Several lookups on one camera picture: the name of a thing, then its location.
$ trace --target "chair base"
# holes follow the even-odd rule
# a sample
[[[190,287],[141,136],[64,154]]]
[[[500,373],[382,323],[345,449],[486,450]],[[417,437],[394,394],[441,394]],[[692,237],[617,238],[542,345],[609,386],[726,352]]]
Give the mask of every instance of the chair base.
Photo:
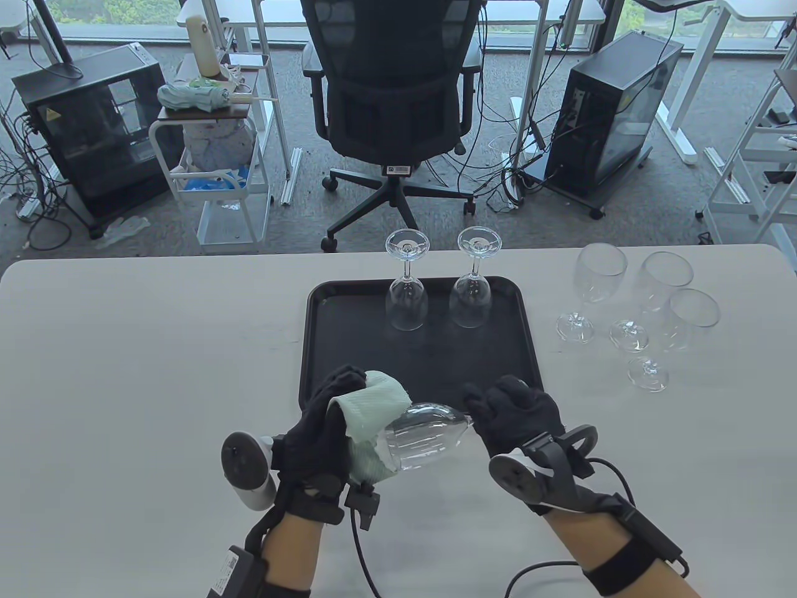
[[[361,172],[343,171],[338,168],[331,168],[329,176],[324,177],[322,185],[328,191],[334,191],[338,187],[338,179],[356,183],[361,187],[373,189],[374,192],[364,202],[343,216],[338,222],[327,229],[327,236],[321,239],[321,249],[326,253],[335,251],[338,241],[335,234],[360,220],[365,214],[373,211],[383,203],[389,203],[391,207],[398,209],[404,218],[407,228],[419,230],[418,223],[412,215],[410,205],[406,202],[408,197],[439,197],[444,199],[464,199],[465,205],[462,207],[462,214],[476,214],[476,204],[473,202],[473,193],[467,191],[457,191],[448,187],[437,185],[423,185],[413,183],[403,176],[371,176]]]

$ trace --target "chair backrest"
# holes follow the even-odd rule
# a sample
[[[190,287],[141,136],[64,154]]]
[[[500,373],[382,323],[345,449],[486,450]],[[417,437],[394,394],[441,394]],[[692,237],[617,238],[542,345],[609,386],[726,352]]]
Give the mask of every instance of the chair backrest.
[[[457,80],[481,0],[301,0],[338,153],[412,165],[459,141]]]

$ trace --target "computer case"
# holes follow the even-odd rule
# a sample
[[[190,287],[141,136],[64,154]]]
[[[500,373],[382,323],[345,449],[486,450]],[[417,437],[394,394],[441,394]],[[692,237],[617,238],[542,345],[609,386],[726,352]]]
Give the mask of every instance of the computer case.
[[[83,77],[40,70],[13,81],[53,162],[102,222],[168,189],[149,140],[161,108],[156,94],[163,73],[138,43],[74,65]],[[165,127],[158,139],[167,163],[176,166],[183,151],[180,131]]]
[[[585,197],[638,154],[682,49],[630,32],[573,67],[544,180]]]

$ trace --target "hand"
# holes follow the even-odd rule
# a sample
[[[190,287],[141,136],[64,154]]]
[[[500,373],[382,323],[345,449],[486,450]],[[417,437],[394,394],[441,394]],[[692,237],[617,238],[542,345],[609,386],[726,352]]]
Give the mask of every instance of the hand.
[[[329,401],[363,388],[365,372],[351,365],[336,370],[304,405],[299,423],[274,439],[272,467],[281,490],[317,490],[337,504],[349,475],[348,443],[343,412]]]
[[[473,429],[490,457],[512,452],[544,432],[564,434],[551,396],[515,376],[502,376],[487,392],[473,384],[466,384],[464,391],[462,400],[473,418]]]

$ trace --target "black tray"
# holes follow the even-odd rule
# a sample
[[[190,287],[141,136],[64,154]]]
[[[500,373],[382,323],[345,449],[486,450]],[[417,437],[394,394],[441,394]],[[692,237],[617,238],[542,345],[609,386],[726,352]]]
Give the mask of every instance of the black tray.
[[[456,278],[426,278],[429,316],[413,332],[393,328],[385,315],[391,281],[325,282],[308,298],[299,404],[332,371],[345,364],[393,376],[414,403],[463,409],[461,388],[486,389],[504,374],[542,388],[520,289],[488,277],[493,308],[487,324],[464,329],[449,316]]]

